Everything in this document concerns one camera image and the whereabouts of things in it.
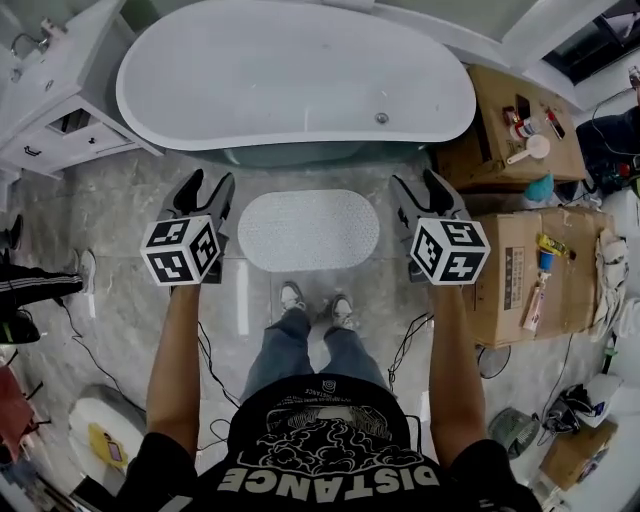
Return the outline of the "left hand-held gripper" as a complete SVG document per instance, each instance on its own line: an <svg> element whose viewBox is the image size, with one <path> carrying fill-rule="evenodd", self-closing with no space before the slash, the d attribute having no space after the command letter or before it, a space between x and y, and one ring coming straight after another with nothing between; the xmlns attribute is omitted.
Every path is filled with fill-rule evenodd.
<svg viewBox="0 0 640 512"><path fill-rule="evenodd" d="M199 209L198 192L204 171L196 169L176 188L175 211L163 209L147 225L140 254L158 286L219 284L229 240L224 231L235 193L235 178L225 174Z"/></svg>

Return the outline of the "white perforated bath mat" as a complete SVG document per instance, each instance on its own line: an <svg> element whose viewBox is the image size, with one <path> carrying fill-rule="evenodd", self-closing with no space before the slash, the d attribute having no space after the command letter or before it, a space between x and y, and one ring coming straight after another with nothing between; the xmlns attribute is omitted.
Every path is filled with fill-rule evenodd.
<svg viewBox="0 0 640 512"><path fill-rule="evenodd" d="M379 235L373 206L345 189L263 194L238 222L245 258L273 273L357 266L374 252Z"/></svg>

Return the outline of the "green and white bathtub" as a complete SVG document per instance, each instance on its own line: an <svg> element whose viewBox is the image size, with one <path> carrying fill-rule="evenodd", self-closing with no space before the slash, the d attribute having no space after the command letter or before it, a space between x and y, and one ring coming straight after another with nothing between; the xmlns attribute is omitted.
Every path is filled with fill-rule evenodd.
<svg viewBox="0 0 640 512"><path fill-rule="evenodd" d="M291 0L205 0L159 19L116 80L148 142L259 169L397 162L462 135L463 64L423 32Z"/></svg>

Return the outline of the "person's left forearm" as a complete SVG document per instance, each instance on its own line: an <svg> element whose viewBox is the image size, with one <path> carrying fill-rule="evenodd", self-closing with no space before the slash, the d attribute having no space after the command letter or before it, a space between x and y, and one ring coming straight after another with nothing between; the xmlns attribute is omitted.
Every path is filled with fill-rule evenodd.
<svg viewBox="0 0 640 512"><path fill-rule="evenodd" d="M191 457L200 428L200 290L185 285L172 292L147 390L147 430L170 437Z"/></svg>

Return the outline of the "cardboard box with printed side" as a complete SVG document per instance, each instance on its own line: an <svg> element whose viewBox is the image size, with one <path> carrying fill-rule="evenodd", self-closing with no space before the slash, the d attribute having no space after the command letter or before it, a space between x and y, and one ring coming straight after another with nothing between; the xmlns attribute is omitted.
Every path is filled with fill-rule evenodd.
<svg viewBox="0 0 640 512"><path fill-rule="evenodd" d="M568 104L559 95L531 82L480 65L468 68L476 93L474 120L460 137L435 150L439 173L459 191L512 192L552 174L558 183L586 177L586 169ZM542 160L528 157L508 165L508 157L525 149L524 140L514 140L505 123L505 110L517 106L517 98L529 102L530 113L541 125L541 134L551 145ZM559 140L546 121L545 110L555 113L566 135Z"/></svg>

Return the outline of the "white bottle with red cap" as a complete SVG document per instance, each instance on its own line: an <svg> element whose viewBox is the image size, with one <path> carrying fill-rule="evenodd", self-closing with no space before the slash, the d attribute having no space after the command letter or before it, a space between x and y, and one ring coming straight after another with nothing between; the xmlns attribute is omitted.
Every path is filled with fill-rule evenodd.
<svg viewBox="0 0 640 512"><path fill-rule="evenodd" d="M514 140L528 139L536 134L539 134L541 130L542 125L536 117L519 119L509 128L511 137Z"/></svg>

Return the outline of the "person's left shoe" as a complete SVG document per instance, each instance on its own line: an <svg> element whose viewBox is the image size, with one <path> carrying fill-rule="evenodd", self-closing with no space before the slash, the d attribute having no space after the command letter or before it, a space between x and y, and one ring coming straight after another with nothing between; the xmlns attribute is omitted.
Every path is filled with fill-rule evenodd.
<svg viewBox="0 0 640 512"><path fill-rule="evenodd" d="M288 281L282 284L280 303L284 313L293 309L306 310L304 296L296 283Z"/></svg>

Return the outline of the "person's shoe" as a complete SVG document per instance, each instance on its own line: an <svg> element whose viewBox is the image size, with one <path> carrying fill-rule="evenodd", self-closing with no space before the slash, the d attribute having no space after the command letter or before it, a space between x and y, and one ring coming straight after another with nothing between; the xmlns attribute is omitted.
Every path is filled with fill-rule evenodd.
<svg viewBox="0 0 640 512"><path fill-rule="evenodd" d="M288 281L282 284L280 303L284 313L293 309L306 310L304 296L296 283Z"/></svg>
<svg viewBox="0 0 640 512"><path fill-rule="evenodd" d="M331 330L353 330L353 308L345 295L334 297L331 305Z"/></svg>

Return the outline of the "yellow tube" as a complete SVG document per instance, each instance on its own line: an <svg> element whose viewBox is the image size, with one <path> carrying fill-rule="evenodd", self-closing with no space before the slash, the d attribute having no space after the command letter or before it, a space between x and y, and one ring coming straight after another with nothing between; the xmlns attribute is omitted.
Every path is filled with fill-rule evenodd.
<svg viewBox="0 0 640 512"><path fill-rule="evenodd" d="M574 250L570 249L566 244L557 241L544 233L539 233L537 235L537 244L546 252L568 258L569 260L576 259L576 253Z"/></svg>

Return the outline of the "person's left leg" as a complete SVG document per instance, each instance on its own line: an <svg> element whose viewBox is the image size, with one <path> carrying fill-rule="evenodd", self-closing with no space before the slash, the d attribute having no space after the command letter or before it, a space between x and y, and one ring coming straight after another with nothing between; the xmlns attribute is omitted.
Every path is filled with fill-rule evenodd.
<svg viewBox="0 0 640 512"><path fill-rule="evenodd" d="M241 403L276 381L314 373L308 354L310 331L307 313L297 307L285 311L279 321L264 330L261 349L249 370Z"/></svg>

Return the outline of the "person's right leg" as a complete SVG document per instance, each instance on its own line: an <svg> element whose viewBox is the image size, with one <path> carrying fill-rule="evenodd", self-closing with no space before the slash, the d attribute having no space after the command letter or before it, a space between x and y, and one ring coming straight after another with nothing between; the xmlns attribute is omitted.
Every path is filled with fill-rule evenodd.
<svg viewBox="0 0 640 512"><path fill-rule="evenodd" d="M329 363L319 371L333 378L338 392L353 396L392 397L377 362L366 351L359 335L351 329L331 327L324 336Z"/></svg>

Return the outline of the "large flat cardboard box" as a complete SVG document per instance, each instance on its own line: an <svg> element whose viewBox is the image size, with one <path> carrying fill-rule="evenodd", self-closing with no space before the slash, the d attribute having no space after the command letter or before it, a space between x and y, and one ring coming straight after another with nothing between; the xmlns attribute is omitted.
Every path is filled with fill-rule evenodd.
<svg viewBox="0 0 640 512"><path fill-rule="evenodd" d="M478 218L491 252L477 281L463 288L471 336L478 344L502 346L550 339L588 328L596 307L596 242L613 228L611 216L594 210L545 208ZM551 263L534 332L523 323L538 279L540 234L565 244L574 259L557 255Z"/></svg>

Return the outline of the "chrome faucet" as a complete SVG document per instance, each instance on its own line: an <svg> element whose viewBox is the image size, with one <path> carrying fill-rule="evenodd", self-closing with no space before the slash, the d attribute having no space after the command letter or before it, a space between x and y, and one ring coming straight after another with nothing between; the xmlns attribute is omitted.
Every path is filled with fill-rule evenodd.
<svg viewBox="0 0 640 512"><path fill-rule="evenodd" d="M65 26L58 25L54 23L49 18L44 18L40 23L40 31L41 38L37 39L32 37L26 32L21 32L15 36L15 38L11 42L10 53L14 58L19 57L17 45L22 40L25 39L29 43L31 43L35 50L40 54L44 54L50 47L53 41L62 40L68 34L68 29Z"/></svg>

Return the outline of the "green mesh basket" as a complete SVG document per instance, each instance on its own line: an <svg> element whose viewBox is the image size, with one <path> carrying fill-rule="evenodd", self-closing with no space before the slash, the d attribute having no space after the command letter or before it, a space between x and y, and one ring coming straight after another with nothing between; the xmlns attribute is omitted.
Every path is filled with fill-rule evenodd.
<svg viewBox="0 0 640 512"><path fill-rule="evenodd" d="M536 413L525 414L513 407L499 412L490 422L488 433L507 452L510 460L519 458L536 440L540 421Z"/></svg>

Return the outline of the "small cardboard box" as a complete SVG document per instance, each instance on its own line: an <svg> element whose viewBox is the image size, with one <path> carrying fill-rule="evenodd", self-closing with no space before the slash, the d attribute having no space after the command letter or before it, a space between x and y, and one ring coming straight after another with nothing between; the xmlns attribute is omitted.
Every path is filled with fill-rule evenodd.
<svg viewBox="0 0 640 512"><path fill-rule="evenodd" d="M597 469L617 430L616 423L604 420L597 427L583 424L577 433L559 434L539 469L553 484L567 491Z"/></svg>

